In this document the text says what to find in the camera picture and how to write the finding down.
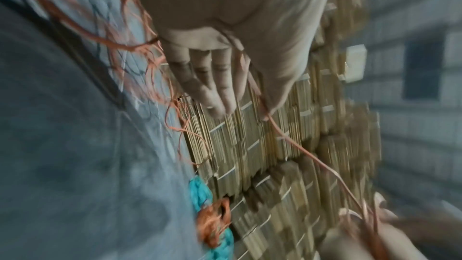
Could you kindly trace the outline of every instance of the gray tarp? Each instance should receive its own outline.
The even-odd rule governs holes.
[[[14,1],[0,4],[0,259],[199,259],[166,108],[120,94],[104,47]],[[120,24],[119,0],[79,1]]]

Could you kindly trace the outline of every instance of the blue plastic rope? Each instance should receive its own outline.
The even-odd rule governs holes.
[[[196,213],[201,210],[203,205],[210,205],[213,202],[212,191],[198,176],[189,182],[192,206]],[[234,250],[234,237],[228,228],[220,235],[221,244],[215,249],[207,249],[206,260],[232,260]]]

